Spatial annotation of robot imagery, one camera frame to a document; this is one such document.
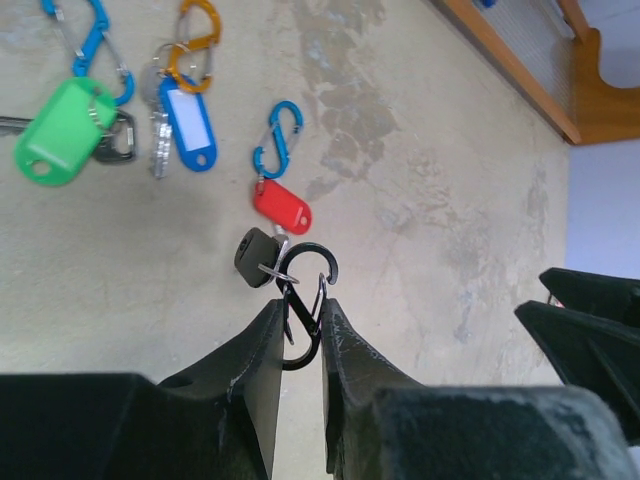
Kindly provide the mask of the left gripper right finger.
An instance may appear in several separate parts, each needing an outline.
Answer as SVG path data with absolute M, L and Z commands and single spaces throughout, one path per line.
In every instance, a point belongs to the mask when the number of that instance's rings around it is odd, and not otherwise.
M 339 302 L 320 310 L 326 470 L 336 479 L 626 479 L 612 411 L 565 386 L 426 386 Z

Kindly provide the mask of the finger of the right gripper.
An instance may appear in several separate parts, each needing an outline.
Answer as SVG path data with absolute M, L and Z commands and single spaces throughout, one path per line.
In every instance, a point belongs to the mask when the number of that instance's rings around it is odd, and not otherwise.
M 564 308 L 639 324 L 639 280 L 562 268 L 550 268 L 539 279 Z
M 591 391 L 614 412 L 627 442 L 639 443 L 639 330 L 528 301 L 515 315 L 560 380 Z

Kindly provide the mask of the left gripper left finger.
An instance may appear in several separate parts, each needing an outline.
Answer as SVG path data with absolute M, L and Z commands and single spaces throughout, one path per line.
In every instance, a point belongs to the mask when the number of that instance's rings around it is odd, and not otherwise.
M 209 355 L 153 383 L 136 373 L 1 379 L 5 479 L 268 479 L 283 360 L 272 300 Z

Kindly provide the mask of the silver key black tag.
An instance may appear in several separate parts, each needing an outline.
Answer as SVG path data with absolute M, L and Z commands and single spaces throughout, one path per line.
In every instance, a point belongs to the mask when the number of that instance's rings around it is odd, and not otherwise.
M 276 279 L 298 284 L 298 279 L 286 274 L 283 270 L 284 257 L 290 246 L 289 236 L 283 233 L 276 234 L 269 237 L 269 241 L 268 255 L 257 265 L 258 270 L 262 273 L 260 286 L 268 285 Z

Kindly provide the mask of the silver key red tag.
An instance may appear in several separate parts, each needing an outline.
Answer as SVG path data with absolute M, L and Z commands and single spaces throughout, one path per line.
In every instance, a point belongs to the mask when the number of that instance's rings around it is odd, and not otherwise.
M 275 233 L 274 238 L 280 244 L 283 244 L 283 243 L 289 241 L 288 232 L 281 225 L 274 223 L 273 224 L 273 229 L 274 229 L 274 233 Z

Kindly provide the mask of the blue S carabiner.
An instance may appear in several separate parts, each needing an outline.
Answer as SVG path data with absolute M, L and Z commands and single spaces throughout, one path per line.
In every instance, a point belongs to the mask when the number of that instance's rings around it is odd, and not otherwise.
M 286 137 L 282 127 L 281 114 L 283 111 L 289 111 L 293 116 L 293 128 L 291 134 Z M 256 173 L 265 179 L 278 179 L 287 170 L 291 152 L 294 145 L 299 139 L 299 135 L 304 129 L 304 116 L 300 108 L 290 100 L 278 102 L 268 118 L 268 130 L 264 139 L 271 137 L 274 142 L 275 151 L 278 159 L 278 168 L 275 171 L 268 170 L 263 162 L 265 153 L 265 142 L 262 141 L 252 153 L 252 162 Z

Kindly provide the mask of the green key tag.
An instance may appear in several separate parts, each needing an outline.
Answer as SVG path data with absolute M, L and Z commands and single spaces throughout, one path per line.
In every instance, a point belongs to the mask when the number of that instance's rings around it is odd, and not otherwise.
M 84 168 L 116 115 L 106 86 L 90 77 L 68 78 L 19 136 L 15 164 L 35 183 L 65 185 Z

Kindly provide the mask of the teal S carabiner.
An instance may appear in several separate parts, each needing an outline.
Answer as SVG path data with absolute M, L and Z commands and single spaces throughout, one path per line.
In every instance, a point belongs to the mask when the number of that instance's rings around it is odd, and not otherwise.
M 127 104 L 135 92 L 135 79 L 131 70 L 124 62 L 122 56 L 116 49 L 110 35 L 110 18 L 102 1 L 91 0 L 88 2 L 94 13 L 94 21 L 83 42 L 79 42 L 73 35 L 72 30 L 66 24 L 63 9 L 58 1 L 43 0 L 41 7 L 44 13 L 51 18 L 68 50 L 73 55 L 71 71 L 75 76 L 87 77 L 92 63 L 99 48 L 105 45 L 112 54 L 116 62 L 116 72 L 124 87 L 123 92 L 115 97 L 117 106 Z

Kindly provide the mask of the orange S carabiner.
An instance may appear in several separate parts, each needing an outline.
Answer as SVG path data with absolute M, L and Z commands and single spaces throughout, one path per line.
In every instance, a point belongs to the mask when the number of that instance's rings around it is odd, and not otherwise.
M 188 17 L 192 9 L 200 9 L 211 24 L 210 32 L 200 37 L 191 37 L 188 33 Z M 186 0 L 179 7 L 175 28 L 175 43 L 171 47 L 166 72 L 176 81 L 181 90 L 190 94 L 203 93 L 209 89 L 213 80 L 213 49 L 219 44 L 222 34 L 221 17 L 216 7 L 205 0 Z M 183 75 L 179 63 L 183 55 L 206 52 L 205 70 L 198 83 L 192 84 Z

